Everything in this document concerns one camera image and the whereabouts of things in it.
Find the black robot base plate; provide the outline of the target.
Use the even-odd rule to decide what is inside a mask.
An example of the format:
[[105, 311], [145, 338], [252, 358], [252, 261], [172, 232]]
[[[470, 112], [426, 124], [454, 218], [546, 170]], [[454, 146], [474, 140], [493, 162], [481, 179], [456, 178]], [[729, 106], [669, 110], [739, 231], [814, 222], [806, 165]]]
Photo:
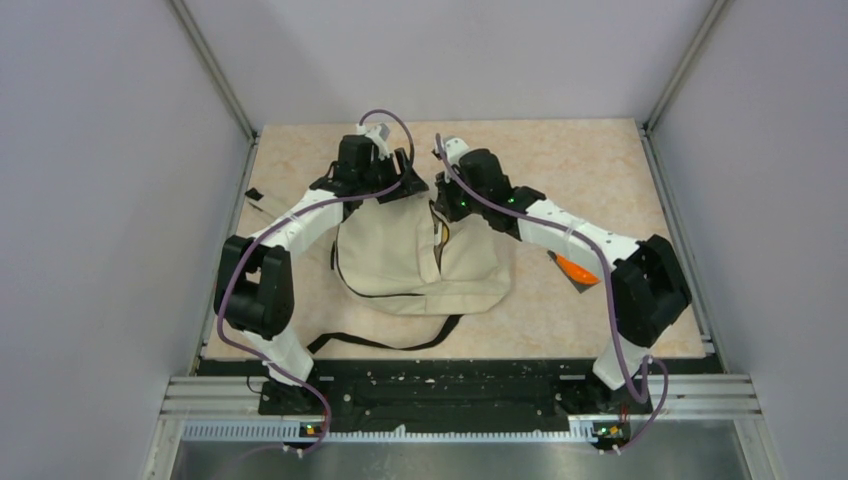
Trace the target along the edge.
[[648, 414], [625, 389], [589, 379], [588, 360], [319, 360], [311, 391], [267, 382], [262, 415], [321, 416], [333, 433], [564, 432], [578, 415]]

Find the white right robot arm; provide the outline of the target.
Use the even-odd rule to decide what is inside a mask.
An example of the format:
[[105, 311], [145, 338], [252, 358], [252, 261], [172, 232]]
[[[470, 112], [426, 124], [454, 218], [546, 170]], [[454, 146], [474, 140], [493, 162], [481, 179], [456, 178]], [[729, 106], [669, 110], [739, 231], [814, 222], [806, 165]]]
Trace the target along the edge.
[[693, 296], [671, 242], [654, 234], [638, 240], [567, 212], [545, 194], [514, 186], [498, 157], [459, 138], [437, 138], [437, 208], [451, 222], [470, 215], [514, 239], [543, 247], [587, 271], [605, 286], [611, 340], [595, 360], [586, 385], [589, 404], [612, 412], [627, 397], [640, 403], [647, 390], [650, 351], [691, 304]]

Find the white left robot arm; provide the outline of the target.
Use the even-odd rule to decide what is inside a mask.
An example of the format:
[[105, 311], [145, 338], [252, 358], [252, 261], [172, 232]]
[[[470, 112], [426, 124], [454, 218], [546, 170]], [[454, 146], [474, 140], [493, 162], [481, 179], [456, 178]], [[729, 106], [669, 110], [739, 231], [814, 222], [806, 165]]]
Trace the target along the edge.
[[283, 384], [283, 401], [297, 413], [320, 404], [309, 379], [313, 358], [290, 326], [295, 308], [294, 260], [326, 231], [341, 225], [366, 200], [398, 199], [414, 177], [415, 147], [390, 150], [365, 134], [343, 136], [337, 157], [301, 199], [272, 223], [223, 244], [213, 308], [216, 333], [226, 345], [259, 359]]

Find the cream canvas backpack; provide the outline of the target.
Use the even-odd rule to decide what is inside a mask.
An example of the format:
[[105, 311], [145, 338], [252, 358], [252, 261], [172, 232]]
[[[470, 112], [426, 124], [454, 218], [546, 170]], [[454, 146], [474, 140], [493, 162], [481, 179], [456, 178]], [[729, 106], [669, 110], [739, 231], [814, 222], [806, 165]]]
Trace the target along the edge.
[[[434, 225], [450, 239], [434, 249]], [[429, 194], [366, 200], [294, 260], [291, 326], [311, 353], [347, 343], [372, 350], [441, 348], [463, 320], [480, 318], [512, 289], [512, 255], [485, 221], [448, 222]]]

